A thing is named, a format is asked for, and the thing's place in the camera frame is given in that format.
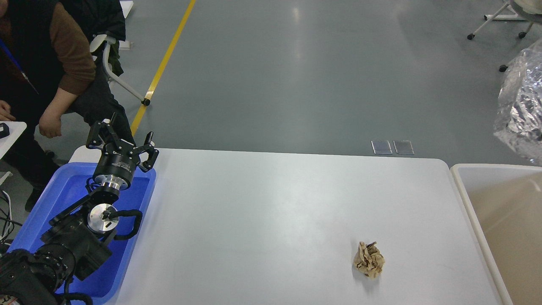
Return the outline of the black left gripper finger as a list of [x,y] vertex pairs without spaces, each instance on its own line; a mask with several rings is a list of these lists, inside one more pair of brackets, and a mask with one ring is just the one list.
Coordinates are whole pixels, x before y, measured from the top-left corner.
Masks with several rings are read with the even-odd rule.
[[122,142],[111,123],[95,122],[89,131],[86,141],[88,149],[100,151],[121,151]]
[[154,132],[148,132],[141,146],[132,149],[132,158],[142,172],[148,172],[153,167],[159,156],[159,151],[153,142]]

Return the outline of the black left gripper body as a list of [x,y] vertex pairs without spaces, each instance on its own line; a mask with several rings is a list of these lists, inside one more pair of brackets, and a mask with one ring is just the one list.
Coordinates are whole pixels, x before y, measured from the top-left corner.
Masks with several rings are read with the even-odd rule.
[[92,176],[99,185],[112,185],[118,190],[132,185],[138,159],[134,159],[133,144],[106,144]]

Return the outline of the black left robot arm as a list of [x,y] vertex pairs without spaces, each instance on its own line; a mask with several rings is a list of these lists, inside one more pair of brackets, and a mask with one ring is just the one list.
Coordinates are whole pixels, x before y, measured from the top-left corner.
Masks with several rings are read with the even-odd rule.
[[148,172],[158,158],[153,132],[137,147],[118,137],[112,120],[91,127],[86,147],[101,152],[87,195],[49,220],[35,251],[15,249],[1,257],[2,305],[92,305],[84,293],[70,293],[74,278],[85,280],[113,255],[111,241],[135,237],[144,218],[141,208],[118,210],[114,203],[132,185],[137,169]]

